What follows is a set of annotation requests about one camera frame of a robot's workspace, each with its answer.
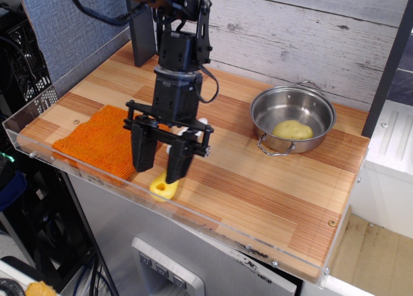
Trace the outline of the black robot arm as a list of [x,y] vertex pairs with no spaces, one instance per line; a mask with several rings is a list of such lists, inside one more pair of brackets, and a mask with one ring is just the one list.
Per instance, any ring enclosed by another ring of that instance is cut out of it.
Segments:
[[131,132],[132,162],[137,172],[154,165],[158,143],[170,145],[166,183],[185,177],[192,159],[210,153],[213,128],[197,119],[200,103],[211,103],[201,95],[205,68],[210,63],[209,39],[211,0],[133,0],[137,6],[127,13],[108,17],[72,0],[85,15],[109,25],[121,26],[152,9],[156,22],[158,65],[152,104],[127,102],[124,127]]

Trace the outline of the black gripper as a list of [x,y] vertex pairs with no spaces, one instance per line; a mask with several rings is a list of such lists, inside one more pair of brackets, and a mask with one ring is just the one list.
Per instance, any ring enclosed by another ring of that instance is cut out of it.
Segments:
[[[153,167],[158,142],[171,145],[166,182],[172,184],[186,176],[194,155],[210,155],[209,139],[214,130],[196,119],[203,100],[200,72],[173,72],[156,66],[155,73],[152,103],[127,102],[124,127],[131,131],[132,164],[139,173]],[[182,127],[188,130],[179,136]]]

